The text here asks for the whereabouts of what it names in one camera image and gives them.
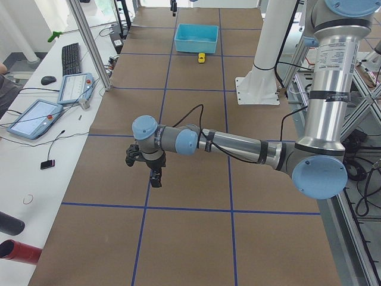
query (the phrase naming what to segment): blue plastic bin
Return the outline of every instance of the blue plastic bin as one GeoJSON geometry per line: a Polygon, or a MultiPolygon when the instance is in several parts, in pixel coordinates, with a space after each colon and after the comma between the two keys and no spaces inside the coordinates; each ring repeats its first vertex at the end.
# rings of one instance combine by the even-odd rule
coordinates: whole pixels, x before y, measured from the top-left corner
{"type": "Polygon", "coordinates": [[[179,24],[174,43],[178,52],[214,54],[217,39],[218,26],[179,24]]]}

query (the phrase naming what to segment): gray sleeve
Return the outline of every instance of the gray sleeve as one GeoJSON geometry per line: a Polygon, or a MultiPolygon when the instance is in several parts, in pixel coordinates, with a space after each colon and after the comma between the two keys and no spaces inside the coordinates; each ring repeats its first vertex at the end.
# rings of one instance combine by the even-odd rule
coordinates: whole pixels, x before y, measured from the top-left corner
{"type": "Polygon", "coordinates": [[[0,118],[7,111],[22,87],[0,75],[0,118]]]}

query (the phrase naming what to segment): computer mouse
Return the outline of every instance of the computer mouse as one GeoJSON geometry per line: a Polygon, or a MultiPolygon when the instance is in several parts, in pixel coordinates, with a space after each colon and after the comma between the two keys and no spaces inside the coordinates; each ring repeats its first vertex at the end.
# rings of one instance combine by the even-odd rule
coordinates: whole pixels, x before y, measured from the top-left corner
{"type": "Polygon", "coordinates": [[[43,78],[41,78],[41,84],[42,85],[48,85],[52,82],[56,82],[57,79],[53,76],[44,76],[43,78]]]}

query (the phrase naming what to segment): robotic arm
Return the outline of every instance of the robotic arm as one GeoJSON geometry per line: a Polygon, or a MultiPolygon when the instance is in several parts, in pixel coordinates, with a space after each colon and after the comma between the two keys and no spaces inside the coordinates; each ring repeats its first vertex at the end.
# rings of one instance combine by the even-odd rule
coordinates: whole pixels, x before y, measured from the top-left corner
{"type": "Polygon", "coordinates": [[[340,132],[356,54],[381,3],[309,0],[307,5],[305,33],[313,35],[319,47],[302,137],[295,143],[267,142],[194,125],[158,125],[153,117],[140,116],[132,124],[136,143],[127,150],[127,165],[144,161],[152,170],[151,185],[160,187],[165,151],[191,155],[199,148],[270,165],[287,173],[297,189],[312,198],[330,198],[341,192],[347,173],[340,132]]]}

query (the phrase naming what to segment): yellow object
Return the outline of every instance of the yellow object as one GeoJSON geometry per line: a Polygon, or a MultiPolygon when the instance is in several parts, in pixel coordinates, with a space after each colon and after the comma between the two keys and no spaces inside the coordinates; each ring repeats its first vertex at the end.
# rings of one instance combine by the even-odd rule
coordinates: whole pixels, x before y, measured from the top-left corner
{"type": "Polygon", "coordinates": [[[204,52],[200,52],[198,54],[198,63],[199,64],[203,64],[205,62],[205,53],[204,52]]]}

